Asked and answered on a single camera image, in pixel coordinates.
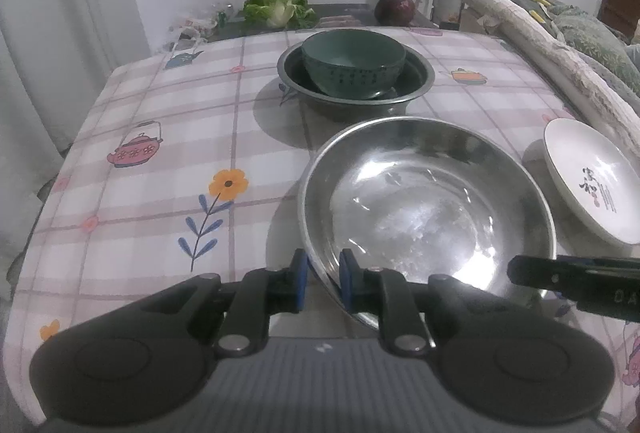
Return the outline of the red cabbage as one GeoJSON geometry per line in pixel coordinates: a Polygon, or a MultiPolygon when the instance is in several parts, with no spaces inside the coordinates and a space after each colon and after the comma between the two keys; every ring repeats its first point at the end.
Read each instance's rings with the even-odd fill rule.
{"type": "Polygon", "coordinates": [[[413,0],[378,0],[374,17],[382,26],[408,27],[416,15],[413,0]]]}

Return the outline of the white curtain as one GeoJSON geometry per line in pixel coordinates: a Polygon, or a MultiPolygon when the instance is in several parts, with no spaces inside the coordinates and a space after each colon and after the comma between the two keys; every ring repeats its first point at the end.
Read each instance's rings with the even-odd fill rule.
{"type": "Polygon", "coordinates": [[[3,271],[108,76],[149,52],[135,0],[1,0],[3,271]]]}

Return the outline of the green patterned pillow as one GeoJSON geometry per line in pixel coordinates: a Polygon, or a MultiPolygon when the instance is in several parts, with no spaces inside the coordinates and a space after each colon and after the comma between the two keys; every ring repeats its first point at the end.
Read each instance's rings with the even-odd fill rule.
{"type": "Polygon", "coordinates": [[[626,45],[605,24],[573,5],[556,4],[548,11],[569,46],[597,60],[639,94],[639,69],[627,54],[626,45]]]}

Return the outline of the green leafy lettuce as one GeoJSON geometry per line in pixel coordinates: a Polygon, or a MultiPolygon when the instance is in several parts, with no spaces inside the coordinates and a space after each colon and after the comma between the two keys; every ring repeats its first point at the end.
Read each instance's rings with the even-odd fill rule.
{"type": "Polygon", "coordinates": [[[318,22],[308,0],[246,0],[242,14],[247,23],[270,29],[306,29],[318,22]]]}

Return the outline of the large steel plate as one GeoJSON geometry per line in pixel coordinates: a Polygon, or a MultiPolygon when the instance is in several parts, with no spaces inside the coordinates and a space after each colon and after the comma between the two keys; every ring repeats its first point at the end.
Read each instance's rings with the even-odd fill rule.
{"type": "Polygon", "coordinates": [[[450,275],[523,306],[544,290],[511,283],[508,263],[556,256],[548,202],[521,162],[483,135],[423,117],[335,134],[300,180],[297,214],[311,268],[334,301],[344,249],[363,268],[413,283],[450,275]]]}

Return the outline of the steel bowl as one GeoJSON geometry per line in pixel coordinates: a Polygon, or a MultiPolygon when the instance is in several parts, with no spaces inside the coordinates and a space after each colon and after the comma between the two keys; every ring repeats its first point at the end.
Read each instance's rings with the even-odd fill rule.
{"type": "Polygon", "coordinates": [[[320,66],[313,74],[299,44],[280,56],[277,70],[285,95],[296,95],[303,104],[336,122],[403,115],[435,80],[431,64],[413,49],[406,49],[404,66],[386,91],[372,83],[381,77],[375,72],[360,72],[352,67],[329,71],[320,66]]]}

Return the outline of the white rolled mattress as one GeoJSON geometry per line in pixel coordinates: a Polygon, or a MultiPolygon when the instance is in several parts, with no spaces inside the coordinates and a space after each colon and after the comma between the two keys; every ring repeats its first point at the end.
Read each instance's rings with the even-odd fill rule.
{"type": "Polygon", "coordinates": [[[462,0],[480,14],[480,24],[494,25],[557,86],[570,106],[591,127],[612,140],[634,166],[639,164],[639,115],[628,103],[626,86],[608,85],[594,60],[553,37],[524,8],[511,0],[462,0]]]}

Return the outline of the white ceramic plate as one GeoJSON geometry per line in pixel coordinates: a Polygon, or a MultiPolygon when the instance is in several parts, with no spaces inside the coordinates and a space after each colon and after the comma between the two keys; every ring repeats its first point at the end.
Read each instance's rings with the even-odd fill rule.
{"type": "Polygon", "coordinates": [[[600,238],[639,243],[639,174],[608,138],[573,119],[544,128],[544,160],[568,208],[600,238]]]}

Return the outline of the dark low table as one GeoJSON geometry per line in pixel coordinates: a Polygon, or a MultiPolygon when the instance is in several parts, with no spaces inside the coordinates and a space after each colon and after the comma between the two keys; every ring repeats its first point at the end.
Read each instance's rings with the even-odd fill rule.
{"type": "MultiPolygon", "coordinates": [[[[375,6],[368,4],[318,4],[311,5],[318,15],[318,22],[311,28],[306,29],[270,29],[264,26],[255,26],[247,23],[242,14],[227,18],[224,22],[220,17],[217,23],[201,24],[195,26],[205,42],[221,41],[245,36],[258,36],[258,34],[270,34],[279,31],[310,31],[322,28],[364,28],[379,27],[380,25],[374,17],[375,6]]],[[[416,11],[411,24],[406,28],[426,28],[434,29],[436,25],[426,17],[416,11]]]]}

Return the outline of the green ceramic bowl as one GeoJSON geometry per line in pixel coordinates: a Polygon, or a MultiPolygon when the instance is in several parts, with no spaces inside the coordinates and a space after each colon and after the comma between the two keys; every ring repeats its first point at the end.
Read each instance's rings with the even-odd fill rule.
{"type": "Polygon", "coordinates": [[[407,56],[395,39],[362,29],[318,32],[300,50],[318,89],[345,100],[373,100],[386,94],[404,69],[407,56]]]}

